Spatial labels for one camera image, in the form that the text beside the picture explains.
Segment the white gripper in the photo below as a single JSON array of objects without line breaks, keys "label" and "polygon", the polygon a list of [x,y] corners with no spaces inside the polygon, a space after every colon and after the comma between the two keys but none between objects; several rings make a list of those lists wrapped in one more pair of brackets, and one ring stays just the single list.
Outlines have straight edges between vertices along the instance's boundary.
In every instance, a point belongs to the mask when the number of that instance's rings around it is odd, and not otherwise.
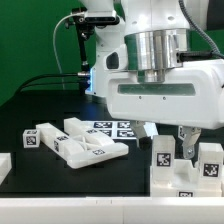
[{"label": "white gripper", "polygon": [[224,127],[224,60],[185,62],[167,71],[162,83],[141,82],[135,72],[112,73],[106,101],[112,117],[135,120],[130,127],[141,150],[152,143],[142,121],[187,126],[183,157],[191,159],[200,128]]}]

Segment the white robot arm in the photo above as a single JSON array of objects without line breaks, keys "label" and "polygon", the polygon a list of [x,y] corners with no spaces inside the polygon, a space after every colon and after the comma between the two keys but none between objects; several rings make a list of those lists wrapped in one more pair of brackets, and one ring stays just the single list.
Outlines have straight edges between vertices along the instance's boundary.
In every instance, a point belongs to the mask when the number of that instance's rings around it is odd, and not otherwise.
[{"label": "white robot arm", "polygon": [[224,60],[188,50],[189,0],[120,0],[125,14],[119,61],[107,66],[106,103],[114,118],[183,128],[183,156],[194,156],[203,129],[224,126]]}]

